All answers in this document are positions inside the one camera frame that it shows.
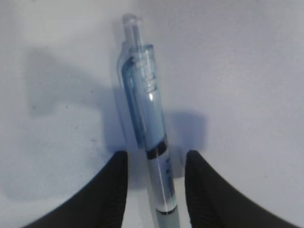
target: white background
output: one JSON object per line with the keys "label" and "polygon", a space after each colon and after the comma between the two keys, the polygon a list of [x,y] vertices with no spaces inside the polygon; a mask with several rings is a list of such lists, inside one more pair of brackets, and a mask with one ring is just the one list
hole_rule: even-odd
{"label": "white background", "polygon": [[[199,150],[304,227],[303,12],[301,0],[0,0],[0,227],[52,210],[132,141],[117,109],[125,13],[155,45],[173,156]],[[123,227],[151,228],[132,151]],[[189,228],[182,177],[176,188]]]}

